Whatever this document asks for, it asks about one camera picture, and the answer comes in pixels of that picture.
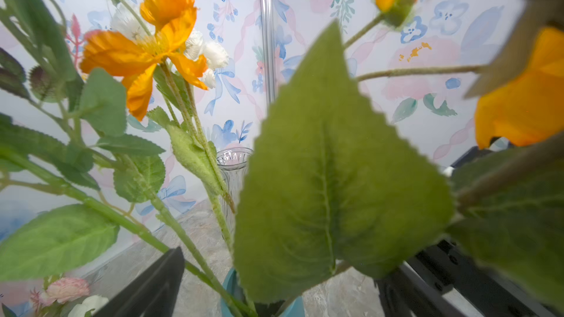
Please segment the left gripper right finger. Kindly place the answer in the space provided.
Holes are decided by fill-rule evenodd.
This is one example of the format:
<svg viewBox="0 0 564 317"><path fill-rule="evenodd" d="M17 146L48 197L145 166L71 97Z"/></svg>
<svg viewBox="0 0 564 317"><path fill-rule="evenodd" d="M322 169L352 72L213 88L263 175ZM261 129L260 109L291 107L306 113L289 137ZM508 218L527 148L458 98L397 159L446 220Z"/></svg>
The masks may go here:
<svg viewBox="0 0 564 317"><path fill-rule="evenodd" d="M465 316L405 264L374 284L384 316Z"/></svg>

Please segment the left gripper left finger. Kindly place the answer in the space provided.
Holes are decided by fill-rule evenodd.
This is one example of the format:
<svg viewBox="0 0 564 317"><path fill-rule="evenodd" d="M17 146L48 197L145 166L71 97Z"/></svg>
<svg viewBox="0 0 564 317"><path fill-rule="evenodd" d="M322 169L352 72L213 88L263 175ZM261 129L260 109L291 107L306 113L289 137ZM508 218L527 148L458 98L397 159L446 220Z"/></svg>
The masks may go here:
<svg viewBox="0 0 564 317"><path fill-rule="evenodd" d="M169 249L95 316L172 316L184 263L181 248Z"/></svg>

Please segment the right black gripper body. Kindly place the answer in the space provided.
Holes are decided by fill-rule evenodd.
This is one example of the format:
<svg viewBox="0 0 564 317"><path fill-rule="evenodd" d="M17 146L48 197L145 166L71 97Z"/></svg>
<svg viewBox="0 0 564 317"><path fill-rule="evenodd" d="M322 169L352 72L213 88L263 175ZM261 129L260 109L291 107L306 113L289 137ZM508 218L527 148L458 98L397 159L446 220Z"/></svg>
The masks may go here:
<svg viewBox="0 0 564 317"><path fill-rule="evenodd" d="M460 216L407 266L482 316L562 316L563 140L471 149L445 173Z"/></svg>

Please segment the white rose bud stem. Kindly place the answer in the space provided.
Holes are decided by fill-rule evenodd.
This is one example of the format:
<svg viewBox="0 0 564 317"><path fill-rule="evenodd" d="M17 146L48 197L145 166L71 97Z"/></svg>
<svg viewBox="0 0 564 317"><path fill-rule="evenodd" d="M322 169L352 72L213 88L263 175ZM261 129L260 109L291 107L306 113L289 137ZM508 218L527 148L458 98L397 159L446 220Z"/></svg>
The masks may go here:
<svg viewBox="0 0 564 317"><path fill-rule="evenodd" d="M94 295L89 296L88 298L84 299L83 302L75 305L72 310L69 312L68 317L87 317L93 316L97 311L103 308L109 299L100 296Z"/></svg>

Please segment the clear glass vase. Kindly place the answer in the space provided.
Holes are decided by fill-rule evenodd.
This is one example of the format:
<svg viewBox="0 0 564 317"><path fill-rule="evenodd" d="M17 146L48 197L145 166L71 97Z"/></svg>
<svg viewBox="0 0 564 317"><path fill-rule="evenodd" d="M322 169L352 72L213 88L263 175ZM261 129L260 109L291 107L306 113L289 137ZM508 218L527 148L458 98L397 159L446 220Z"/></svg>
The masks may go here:
<svg viewBox="0 0 564 317"><path fill-rule="evenodd" d="M244 147L229 148L217 153L217 165L235 206L238 206L240 201L240 192L252 153L252 149Z"/></svg>

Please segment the orange poppy flower stem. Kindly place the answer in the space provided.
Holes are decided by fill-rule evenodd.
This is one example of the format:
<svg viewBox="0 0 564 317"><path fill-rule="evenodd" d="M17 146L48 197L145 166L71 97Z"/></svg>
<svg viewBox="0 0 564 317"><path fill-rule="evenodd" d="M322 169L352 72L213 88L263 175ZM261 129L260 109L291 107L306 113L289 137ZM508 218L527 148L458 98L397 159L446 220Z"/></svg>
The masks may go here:
<svg viewBox="0 0 564 317"><path fill-rule="evenodd" d="M204 133L198 116L194 91L210 90L201 80L208 69L204 55L189 60L184 55L186 42L197 21L195 0L143 0L138 10L125 0L113 0L133 10L137 20L148 22L155 33L149 41L132 41L116 31L99 31L87 39L80 68L90 73L102 68L111 76L122 79L126 88L126 107L137 120L147 114L154 82L161 82L161 90L168 90L166 101L177 104L182 122L167 127L176 160L205 186L212 203L221 233L232 246L232 237L222 205L230 212L235 205L217 165L213 142Z"/></svg>

